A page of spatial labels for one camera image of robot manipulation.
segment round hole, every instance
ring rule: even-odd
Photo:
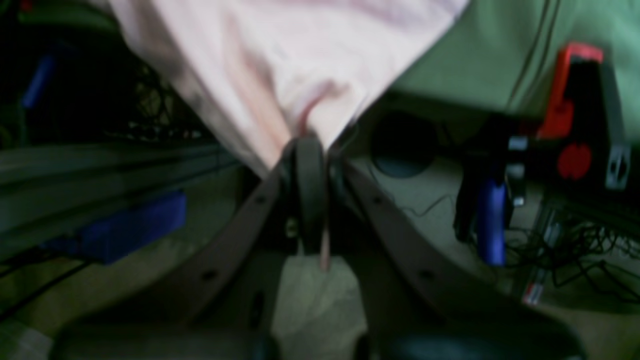
[[[215,278],[216,276],[218,276],[218,273],[215,270],[208,270],[208,271],[202,273],[202,280],[203,281],[209,281],[209,280]]]

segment red button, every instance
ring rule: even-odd
[[[560,152],[557,167],[563,179],[582,179],[591,167],[591,149],[586,144],[570,143]]]

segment beige surface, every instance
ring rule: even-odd
[[[368,133],[366,125],[360,129],[358,138],[352,143],[351,152],[358,166],[366,169],[367,173],[365,145]],[[411,179],[391,179],[381,174],[377,178],[394,195],[400,206],[421,212],[443,194],[457,192],[460,171],[454,163],[437,161],[429,170]],[[46,334],[54,334],[61,325],[80,314],[114,301],[158,278],[205,244],[229,219],[234,208],[236,180],[234,173],[226,173],[217,180],[187,189],[189,219],[185,228],[113,266],[86,269],[27,307],[20,313],[19,319]],[[522,226],[532,224],[537,211],[536,196],[539,198],[540,191],[531,188],[528,198],[530,206],[516,212],[515,222]],[[416,227],[453,261],[489,283],[496,282],[503,291],[508,291],[509,273],[500,273],[496,279],[495,274],[487,270],[467,246],[455,241],[451,227],[453,208],[449,201],[441,202],[423,217],[410,217]],[[317,264],[316,258],[293,257],[287,261],[282,274],[273,333],[280,340],[288,360],[349,359],[354,341],[365,332],[366,321],[353,273],[340,258],[333,259],[329,273],[320,272]],[[71,264],[32,266],[13,279],[3,279],[0,281],[0,304],[6,306],[18,295],[36,288],[68,266]],[[591,359],[627,360],[640,347],[638,316],[573,311],[550,306],[539,306],[538,309],[572,325],[583,339]],[[4,350],[0,347],[0,359]]]

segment pink fabric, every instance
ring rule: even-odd
[[[329,147],[468,0],[109,0],[129,47],[264,176],[292,136]]]

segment tangled wires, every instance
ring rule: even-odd
[[[564,231],[554,246],[549,245],[543,237],[534,231],[526,229],[512,229],[524,233],[529,241],[509,240],[506,248],[510,264],[507,267],[533,265],[551,272],[552,281],[556,288],[561,288],[577,279],[583,278],[594,292],[611,295],[621,302],[640,304],[640,294],[636,292],[629,281],[640,281],[637,274],[610,262],[598,258],[616,254],[621,258],[640,259],[638,244],[633,239],[624,237],[615,231],[592,222],[574,222],[564,224]],[[575,273],[559,280],[558,270],[574,266]],[[592,276],[599,270],[608,281],[605,290]]]

